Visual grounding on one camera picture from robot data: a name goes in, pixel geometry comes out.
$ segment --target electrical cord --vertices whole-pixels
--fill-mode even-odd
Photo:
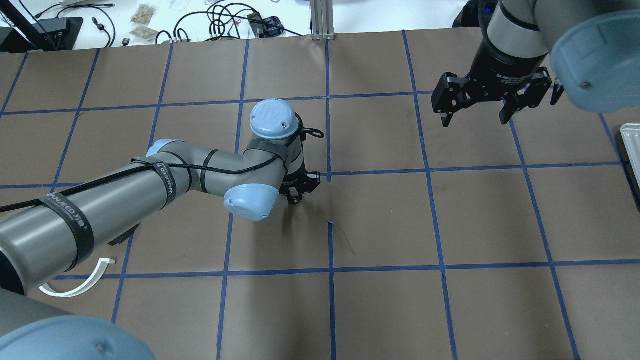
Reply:
[[[187,32],[184,31],[184,29],[178,29],[178,39],[180,39],[180,42],[182,42],[182,38],[180,37],[180,30],[182,30],[182,32],[184,33],[184,36],[187,38],[187,42],[189,42],[190,39],[189,39],[189,35],[187,35]]]
[[[211,38],[213,38],[214,34],[217,36],[219,31],[221,31],[221,34],[224,34],[226,30],[227,27],[224,25],[224,23],[222,23],[222,21],[218,19],[213,20],[209,25],[209,35],[211,36]]]
[[[184,19],[186,19],[186,18],[187,18],[187,17],[189,17],[189,16],[192,16],[192,15],[198,15],[198,14],[213,14],[213,15],[218,15],[219,17],[226,16],[226,17],[231,17],[232,19],[243,19],[243,20],[248,20],[249,22],[253,22],[253,23],[256,23],[256,24],[262,24],[262,25],[265,25],[265,26],[269,26],[269,27],[272,27],[272,28],[276,28],[276,29],[279,29],[279,30],[283,30],[283,31],[286,31],[286,32],[288,32],[288,33],[292,33],[293,35],[298,35],[299,37],[301,37],[301,36],[302,36],[302,34],[299,34],[299,33],[295,32],[295,31],[291,31],[291,30],[286,29],[286,28],[281,27],[281,26],[274,26],[274,25],[272,25],[272,24],[268,24],[268,23],[264,22],[263,20],[262,20],[262,21],[260,21],[260,20],[249,19],[249,18],[247,18],[247,17],[237,16],[237,15],[227,15],[227,14],[223,14],[223,13],[212,13],[212,12],[191,12],[191,13],[188,13],[188,14],[186,14],[186,15],[183,15],[183,16],[178,20],[178,22],[176,23],[175,27],[173,28],[173,34],[174,34],[174,36],[175,36],[175,35],[177,35],[178,27],[179,27],[180,23],[181,23]]]
[[[211,4],[211,6],[207,9],[207,11],[211,12],[214,6],[216,6],[217,4],[220,4],[223,1],[224,0],[217,0],[215,3]],[[209,21],[213,22],[213,18],[211,16],[207,15],[207,17],[209,18]]]
[[[108,7],[108,8],[112,8],[114,5],[113,4],[103,4],[102,6]],[[109,22],[111,23],[111,27],[113,28],[113,38],[111,38],[111,42],[109,43],[109,45],[107,47],[112,47],[113,43],[116,40],[116,26],[115,24],[113,24],[113,19],[109,16],[109,14],[104,11],[103,9],[99,8],[97,5],[69,5],[64,7],[62,10],[58,11],[58,13],[56,14],[56,19],[60,18],[60,14],[62,14],[63,12],[67,11],[67,10],[77,10],[77,9],[82,9],[82,8],[91,8],[91,9],[96,9],[96,10],[100,10],[106,17],[107,19],[109,19]]]
[[[56,51],[60,50],[60,46],[62,46],[62,34],[58,35],[58,45],[56,45]]]
[[[206,41],[216,41],[216,40],[219,40],[221,38],[232,38],[232,39],[236,39],[236,40],[241,40],[240,38],[237,38],[237,37],[224,37],[224,36],[220,35],[220,36],[215,37],[215,38],[208,38],[207,40],[204,40],[204,41],[205,42]]]
[[[158,38],[159,38],[159,37],[160,37],[160,35],[162,35],[163,33],[164,33],[164,34],[166,34],[166,36],[168,36],[168,37],[169,37],[169,40],[170,40],[171,42],[173,42],[173,38],[171,37],[171,34],[169,33],[169,31],[167,31],[167,30],[162,30],[162,31],[160,31],[160,32],[158,33],[158,35],[156,35],[156,45],[158,44]]]
[[[225,12],[225,11],[226,11],[228,15],[231,15],[231,10],[229,10],[229,8],[230,8],[231,6],[235,6],[235,5],[244,6],[245,8],[244,8],[244,9],[242,9],[242,10],[240,10],[240,11],[238,11],[235,15],[233,15],[233,16],[231,17],[231,19],[227,20],[227,22],[222,22],[222,16],[221,16],[221,15],[218,15],[218,18],[216,19],[216,21],[217,21],[218,23],[221,23],[221,24],[222,24],[222,27],[221,27],[221,28],[218,28],[218,31],[220,31],[220,35],[224,35],[224,34],[225,34],[225,31],[227,30],[227,25],[229,25],[231,22],[233,22],[233,24],[234,24],[234,28],[236,29],[237,37],[240,37],[240,30],[238,29],[238,25],[237,25],[236,17],[237,17],[240,13],[242,13],[242,12],[246,12],[246,11],[253,11],[254,13],[259,14],[259,13],[256,11],[256,9],[252,8],[251,6],[249,6],[249,5],[247,5],[247,4],[241,4],[241,3],[231,3],[231,4],[227,4],[227,5],[225,5],[225,6],[223,6],[223,5],[220,5],[220,4],[216,3],[216,4],[214,4],[211,8],[212,8],[212,11],[213,11],[214,13],[216,13],[216,9],[217,9],[217,8],[220,8],[220,14],[222,14],[223,12]]]
[[[261,169],[269,164],[271,164],[272,162],[276,161],[279,157],[278,156],[273,156],[270,159],[259,163],[258,165],[254,165],[250,168],[246,168],[246,169],[242,169],[242,170],[226,170],[226,169],[222,169],[222,168],[213,168],[213,167],[205,167],[205,166],[201,166],[201,165],[190,165],[190,164],[168,164],[168,166],[170,168],[186,168],[186,169],[194,169],[194,170],[201,170],[201,171],[211,171],[211,172],[218,172],[221,174],[227,174],[227,175],[242,175],[242,174],[246,174],[248,172],[251,171],[255,171],[258,169]],[[124,177],[127,176],[131,176],[134,174],[137,174],[139,172],[143,172],[143,171],[147,171],[147,170],[153,170],[154,166],[153,165],[142,165],[140,167],[135,167],[135,168],[130,168],[121,172],[117,172],[115,174],[111,174],[109,176],[103,177],[101,179],[98,180],[94,180],[94,181],[90,181],[89,183],[85,183],[79,186],[76,186],[75,188],[71,188],[71,189],[67,189],[64,190],[62,192],[60,192],[62,195],[68,197],[71,195],[75,195],[77,193],[83,192],[83,191],[87,191],[90,190],[92,188],[96,188],[100,185],[104,185],[119,179],[122,179]],[[24,208],[28,208],[30,206],[38,206],[41,205],[41,202],[37,199],[34,200],[30,200],[30,201],[25,201],[25,202],[19,202],[16,204],[11,204],[11,205],[5,205],[5,206],[0,206],[0,213],[6,213],[7,211],[13,211],[13,210],[19,210],[19,209],[24,209]]]
[[[55,4],[55,5],[52,5],[52,6],[48,7],[48,8],[46,8],[45,10],[37,13],[35,15],[36,19],[41,18],[42,15],[47,13],[49,10],[52,10],[56,6],[62,6],[64,8],[74,8],[74,9],[87,8],[89,6],[96,6],[96,7],[99,7],[99,8],[112,8],[112,7],[116,6],[116,4],[87,4],[87,5],[66,5],[66,6],[63,6],[62,4]]]
[[[107,47],[111,47],[111,34],[109,34],[107,29],[104,28],[103,24],[98,23],[98,20],[95,17],[92,17],[91,20],[93,21],[93,24],[95,25],[96,28],[98,28],[99,31],[104,31],[105,33],[107,33],[107,36],[109,37],[109,40],[107,41],[107,44],[104,46],[104,48],[106,49]]]
[[[109,32],[105,29],[103,30],[107,36],[109,37],[109,41],[107,42],[107,44],[104,46],[105,48],[109,47],[111,45],[111,35],[109,34]]]
[[[31,13],[31,11],[29,11],[29,9],[24,6],[24,3],[22,2],[22,0],[18,0],[18,2],[20,3],[20,5],[22,5],[22,7],[25,9],[25,11],[27,11],[27,13],[29,14],[29,16],[36,22],[36,24],[38,24],[38,26],[40,26],[40,29],[42,29],[42,32],[44,32],[44,35],[47,37],[47,41],[49,42],[49,44],[51,45],[52,48],[56,47],[56,44],[54,44],[53,39],[51,38],[51,36],[49,35],[49,32],[47,32],[47,30],[44,28],[44,26],[42,26],[42,24],[40,23],[40,21],[38,21],[38,19],[36,19],[35,16],[33,16],[33,14]]]
[[[6,16],[4,15],[3,12],[0,12],[0,16],[2,17],[2,21],[4,21],[7,25],[9,25],[11,27],[15,26],[11,20],[6,18]]]

